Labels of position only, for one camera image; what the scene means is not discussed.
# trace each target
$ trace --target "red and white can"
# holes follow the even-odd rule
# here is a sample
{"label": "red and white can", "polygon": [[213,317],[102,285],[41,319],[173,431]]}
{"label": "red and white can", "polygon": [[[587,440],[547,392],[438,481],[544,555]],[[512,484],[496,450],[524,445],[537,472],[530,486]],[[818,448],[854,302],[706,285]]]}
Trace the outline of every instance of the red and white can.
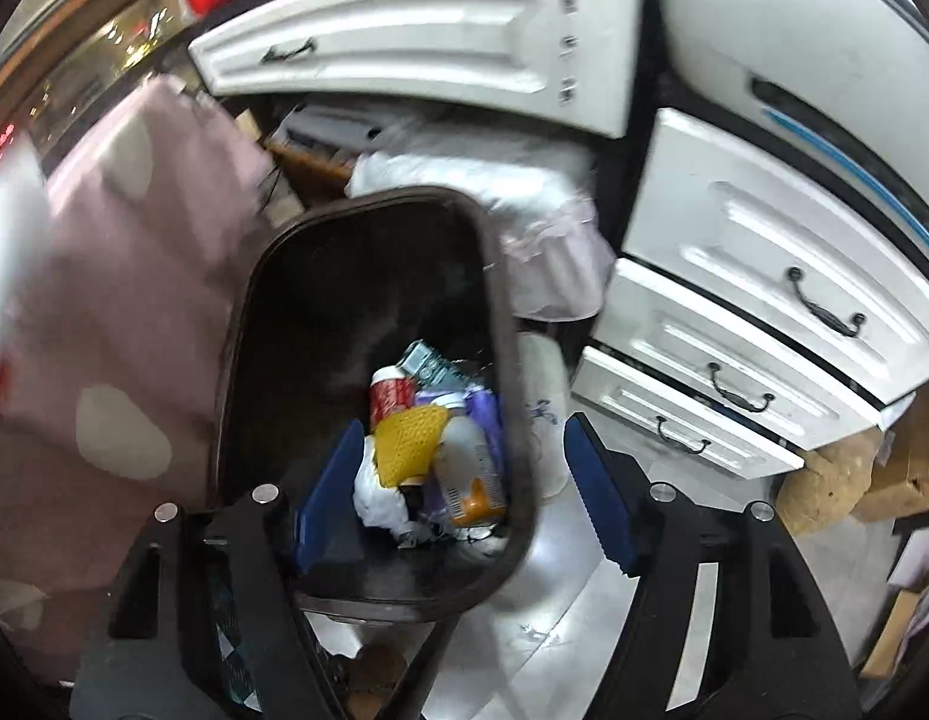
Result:
{"label": "red and white can", "polygon": [[396,365],[378,368],[371,377],[371,429],[386,416],[415,405],[415,382]]}

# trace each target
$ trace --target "blue stripe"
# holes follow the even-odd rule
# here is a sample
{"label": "blue stripe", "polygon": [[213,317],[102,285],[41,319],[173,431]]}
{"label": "blue stripe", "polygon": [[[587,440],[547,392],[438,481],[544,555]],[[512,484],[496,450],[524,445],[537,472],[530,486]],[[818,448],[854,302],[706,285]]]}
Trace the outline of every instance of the blue stripe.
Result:
{"label": "blue stripe", "polygon": [[881,199],[883,199],[888,205],[892,207],[895,213],[902,218],[905,223],[914,233],[921,238],[929,248],[929,232],[927,228],[915,217],[910,210],[908,210],[904,203],[902,203],[897,197],[895,197],[891,191],[882,184],[879,180],[871,175],[864,167],[861,167],[855,160],[847,156],[844,151],[833,146],[831,143],[828,143],[821,135],[813,130],[808,129],[801,122],[792,119],[787,114],[783,114],[780,111],[775,110],[774,108],[764,108],[765,116],[770,118],[776,124],[781,125],[789,132],[794,133],[805,143],[809,143],[810,146],[815,146],[818,151],[821,151],[825,156],[831,157],[832,160],[837,162],[841,167],[850,172],[855,178],[857,178],[861,183],[867,186],[871,191],[877,194]]}

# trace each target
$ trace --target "white plastic bag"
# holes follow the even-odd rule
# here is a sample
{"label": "white plastic bag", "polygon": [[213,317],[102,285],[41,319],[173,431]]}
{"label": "white plastic bag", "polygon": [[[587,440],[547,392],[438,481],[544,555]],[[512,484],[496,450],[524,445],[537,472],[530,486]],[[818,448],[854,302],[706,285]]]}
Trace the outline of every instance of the white plastic bag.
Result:
{"label": "white plastic bag", "polygon": [[482,159],[363,154],[348,196],[433,185],[463,191],[492,216],[517,317],[571,322],[601,311],[615,254],[591,198],[563,172]]}
{"label": "white plastic bag", "polygon": [[374,437],[365,437],[365,455],[354,478],[354,511],[365,528],[387,528],[399,539],[410,531],[408,506],[398,488],[383,488],[374,464]]}

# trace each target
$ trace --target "white cabinet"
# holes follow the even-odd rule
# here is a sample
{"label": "white cabinet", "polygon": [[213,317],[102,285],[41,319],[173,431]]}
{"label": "white cabinet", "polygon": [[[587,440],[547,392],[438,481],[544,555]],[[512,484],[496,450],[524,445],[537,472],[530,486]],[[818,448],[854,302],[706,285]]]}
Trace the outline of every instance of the white cabinet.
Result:
{"label": "white cabinet", "polygon": [[674,449],[745,479],[804,465],[783,446],[597,349],[585,349],[572,391],[657,433]]}
{"label": "white cabinet", "polygon": [[766,79],[886,162],[929,206],[929,32],[903,0],[661,0],[678,73],[708,100],[808,153],[861,191],[929,259],[927,232],[832,146],[751,93]]}
{"label": "white cabinet", "polygon": [[631,260],[618,260],[592,335],[802,449],[857,433],[879,416],[759,327]]}
{"label": "white cabinet", "polygon": [[929,283],[761,149],[658,112],[627,252],[724,298],[891,402],[929,378]]}
{"label": "white cabinet", "polygon": [[641,1],[274,0],[190,50],[215,95],[410,95],[619,138]]}

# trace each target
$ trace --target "yellow mesh bag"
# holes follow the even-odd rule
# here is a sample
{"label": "yellow mesh bag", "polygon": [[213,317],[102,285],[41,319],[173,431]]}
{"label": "yellow mesh bag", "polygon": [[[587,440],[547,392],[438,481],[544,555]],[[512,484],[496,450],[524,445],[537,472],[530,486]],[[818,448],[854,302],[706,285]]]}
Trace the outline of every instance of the yellow mesh bag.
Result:
{"label": "yellow mesh bag", "polygon": [[395,488],[431,467],[442,430],[448,422],[444,406],[415,406],[393,413],[374,429],[374,454],[383,488]]}

